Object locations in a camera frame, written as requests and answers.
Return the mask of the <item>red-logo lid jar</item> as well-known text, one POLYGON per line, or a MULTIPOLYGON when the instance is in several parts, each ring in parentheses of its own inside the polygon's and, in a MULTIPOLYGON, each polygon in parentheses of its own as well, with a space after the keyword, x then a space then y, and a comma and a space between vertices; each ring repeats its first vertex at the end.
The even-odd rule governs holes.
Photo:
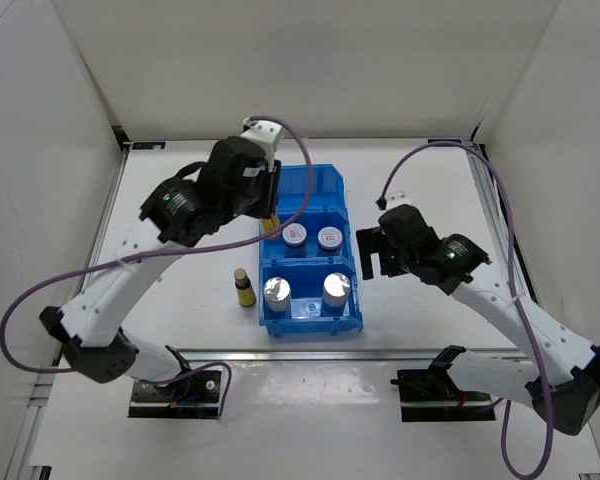
POLYGON ((307 230, 300 223, 291 223, 282 231, 285 258, 303 258, 306 256, 307 230))
POLYGON ((338 256, 343 243, 343 234, 334 226, 323 227, 317 235, 317 255, 319 257, 338 256))

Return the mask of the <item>small amber bottle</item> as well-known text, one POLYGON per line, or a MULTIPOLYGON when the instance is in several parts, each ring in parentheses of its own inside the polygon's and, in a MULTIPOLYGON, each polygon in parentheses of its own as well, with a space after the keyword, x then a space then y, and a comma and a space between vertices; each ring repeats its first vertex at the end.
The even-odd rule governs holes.
POLYGON ((280 217, 277 213, 274 213, 269 218, 262 218, 260 220, 261 231, 263 234, 267 234, 266 240, 274 240, 280 236, 279 226, 280 217))
POLYGON ((248 308, 256 304, 256 294, 251 279, 244 268, 237 268, 233 274, 234 286, 238 302, 242 307, 248 308))

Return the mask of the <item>silver-lid blue-label bottle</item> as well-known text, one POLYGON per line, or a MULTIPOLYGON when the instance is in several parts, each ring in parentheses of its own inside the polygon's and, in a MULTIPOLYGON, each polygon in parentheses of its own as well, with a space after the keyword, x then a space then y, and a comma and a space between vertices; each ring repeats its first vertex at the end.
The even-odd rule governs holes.
POLYGON ((343 314, 351 293, 351 281, 343 273, 331 273, 323 282, 321 314, 340 316, 343 314))
POLYGON ((265 317, 278 320, 291 315, 291 286, 282 277, 271 277, 263 287, 265 317))

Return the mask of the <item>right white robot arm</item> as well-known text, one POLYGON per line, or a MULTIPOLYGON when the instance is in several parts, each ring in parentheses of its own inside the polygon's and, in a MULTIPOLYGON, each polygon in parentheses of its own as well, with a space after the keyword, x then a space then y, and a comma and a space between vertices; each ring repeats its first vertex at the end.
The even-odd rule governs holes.
POLYGON ((440 399, 461 391, 502 397, 533 409, 551 428, 575 436, 600 406, 600 345, 562 325, 533 301, 511 295, 489 255, 461 234, 440 238, 420 211, 402 204, 356 233, 362 276, 412 274, 466 305, 533 360, 532 366, 449 346, 429 366, 440 399))

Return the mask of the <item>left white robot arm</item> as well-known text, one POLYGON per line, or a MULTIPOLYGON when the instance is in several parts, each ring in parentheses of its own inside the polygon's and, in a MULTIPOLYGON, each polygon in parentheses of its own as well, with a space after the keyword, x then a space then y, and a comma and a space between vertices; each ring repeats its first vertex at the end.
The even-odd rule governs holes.
POLYGON ((203 237, 241 215, 273 214, 279 142, 274 129, 217 141, 207 161, 183 167, 143 202, 118 260, 72 300, 41 312, 72 370, 97 383, 123 375, 146 381, 168 400, 186 395, 189 367, 179 354, 132 335, 122 323, 161 274, 203 237))

